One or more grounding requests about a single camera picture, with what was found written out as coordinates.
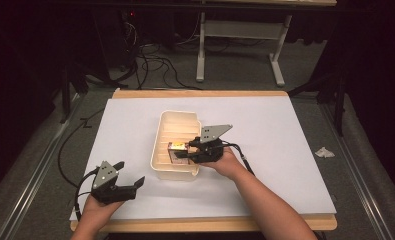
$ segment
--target hand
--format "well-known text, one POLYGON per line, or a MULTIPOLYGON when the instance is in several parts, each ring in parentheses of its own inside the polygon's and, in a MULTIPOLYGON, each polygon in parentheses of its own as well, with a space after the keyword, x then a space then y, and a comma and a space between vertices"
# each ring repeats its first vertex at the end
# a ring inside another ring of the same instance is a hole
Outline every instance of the hand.
POLYGON ((79 221, 72 239, 93 239, 123 203, 124 202, 114 202, 105 205, 97 201, 91 194, 88 195, 81 221, 79 221))
POLYGON ((200 165, 213 168, 219 174, 231 180, 234 180, 242 170, 247 172, 230 147, 224 147, 223 156, 217 162, 201 163, 200 165))

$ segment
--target person's left hand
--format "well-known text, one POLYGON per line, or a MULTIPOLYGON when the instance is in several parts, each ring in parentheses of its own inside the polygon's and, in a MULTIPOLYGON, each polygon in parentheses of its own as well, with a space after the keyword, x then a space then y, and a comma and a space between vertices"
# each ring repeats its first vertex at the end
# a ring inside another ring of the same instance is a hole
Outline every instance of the person's left hand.
POLYGON ((100 203, 93 196, 88 195, 82 212, 81 221, 75 230, 72 239, 92 239, 98 231, 110 220, 112 214, 124 202, 114 202, 108 205, 100 203))

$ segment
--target desk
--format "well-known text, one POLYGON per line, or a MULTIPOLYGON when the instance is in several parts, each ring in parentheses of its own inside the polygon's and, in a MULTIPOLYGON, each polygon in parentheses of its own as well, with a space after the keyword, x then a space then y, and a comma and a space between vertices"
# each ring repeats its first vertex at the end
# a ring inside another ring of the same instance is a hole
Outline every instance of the desk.
MULTIPOLYGON (((288 0, 210 0, 210 2, 238 2, 238 3, 258 3, 258 4, 283 4, 283 5, 304 5, 304 6, 335 6, 336 0, 315 0, 315 1, 288 1, 288 0)), ((282 23, 259 23, 259 22, 237 22, 237 21, 215 21, 206 20, 206 14, 200 14, 200 45, 197 58, 197 82, 204 81, 205 51, 204 40, 206 36, 251 38, 251 39, 272 39, 277 41, 274 53, 269 53, 269 63, 274 73, 277 86, 285 85, 279 67, 278 58, 287 36, 291 23, 291 15, 287 15, 282 23)))
MULTIPOLYGON (((261 97, 282 96, 288 98, 286 93, 284 92, 267 92, 267 91, 116 91, 113 95, 113 98, 114 99, 118 99, 118 98, 144 99, 144 98, 192 97, 197 99, 197 98, 205 98, 205 97, 215 98, 215 97, 255 97, 255 96, 261 96, 261 97)), ((138 191, 137 199, 134 200, 133 203, 135 203, 135 201, 140 201, 139 199, 140 190, 138 191)), ((337 221, 333 213, 302 214, 302 216, 313 230, 333 230, 337 227, 337 221)), ((77 221, 73 217, 71 218, 71 228, 74 230, 76 226, 77 226, 77 221)), ((102 229, 102 231, 105 232, 210 232, 210 231, 218 232, 218 231, 257 231, 257 230, 258 227, 249 216, 198 217, 198 218, 186 218, 186 219, 184 218, 129 219, 129 220, 121 219, 121 220, 111 220, 109 224, 102 229)))

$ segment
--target white desk leg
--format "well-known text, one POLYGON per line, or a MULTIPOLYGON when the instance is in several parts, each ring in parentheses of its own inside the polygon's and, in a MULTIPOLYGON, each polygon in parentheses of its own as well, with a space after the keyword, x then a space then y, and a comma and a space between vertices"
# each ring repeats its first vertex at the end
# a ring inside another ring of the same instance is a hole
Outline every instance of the white desk leg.
POLYGON ((204 34, 205 34, 205 13, 200 16, 200 48, 197 59, 197 82, 204 81, 204 34))
POLYGON ((269 54, 269 61, 272 66, 272 71, 274 72, 275 81, 278 87, 283 87, 285 85, 284 78, 282 77, 281 69, 279 68, 278 58, 281 53, 282 46, 284 45, 285 37, 287 36, 288 28, 290 27, 291 15, 287 15, 285 18, 284 26, 281 29, 280 36, 278 39, 278 46, 275 54, 269 54))

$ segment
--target person's right hand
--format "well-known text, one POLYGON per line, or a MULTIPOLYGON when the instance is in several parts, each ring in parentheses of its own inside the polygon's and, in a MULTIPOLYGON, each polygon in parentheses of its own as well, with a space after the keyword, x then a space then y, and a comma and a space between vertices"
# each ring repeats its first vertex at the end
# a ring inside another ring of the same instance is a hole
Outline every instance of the person's right hand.
POLYGON ((243 170, 247 172, 230 147, 224 147, 223 156, 217 162, 200 163, 200 165, 213 168, 219 174, 231 180, 234 180, 243 170))

